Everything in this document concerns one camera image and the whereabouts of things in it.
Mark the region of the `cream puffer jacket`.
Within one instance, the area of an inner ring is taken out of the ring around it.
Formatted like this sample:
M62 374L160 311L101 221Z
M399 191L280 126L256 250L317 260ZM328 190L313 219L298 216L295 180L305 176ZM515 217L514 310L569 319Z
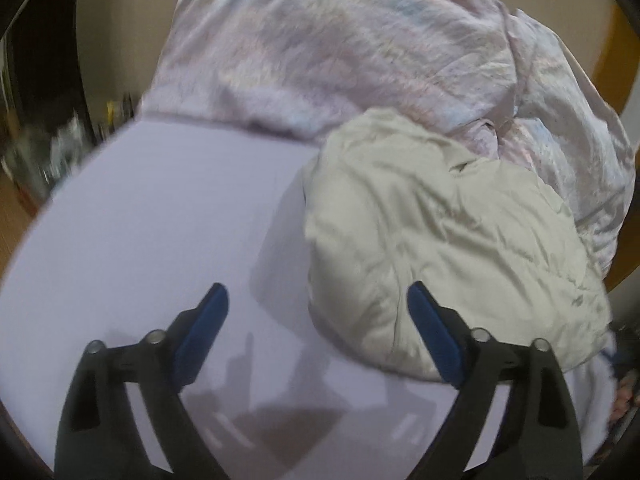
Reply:
M417 282L498 340L549 341L562 370L605 346L590 241L533 171L372 108L328 135L304 194L311 311L366 362L439 380L409 313Z

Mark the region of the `cluttered side table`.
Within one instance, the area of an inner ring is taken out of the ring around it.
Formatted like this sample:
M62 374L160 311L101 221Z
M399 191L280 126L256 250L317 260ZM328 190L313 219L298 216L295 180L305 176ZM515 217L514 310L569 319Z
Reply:
M136 104L129 94L107 101L93 122L81 91L24 110L2 93L1 170L23 207L33 216L100 144L134 119Z

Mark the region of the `lavender patterned quilt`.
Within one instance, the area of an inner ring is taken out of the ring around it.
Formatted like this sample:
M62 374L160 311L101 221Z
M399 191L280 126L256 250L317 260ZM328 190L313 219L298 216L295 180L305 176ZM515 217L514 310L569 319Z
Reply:
M535 171L612 266L634 148L559 36L500 0L178 0L139 110L316 142L372 107Z

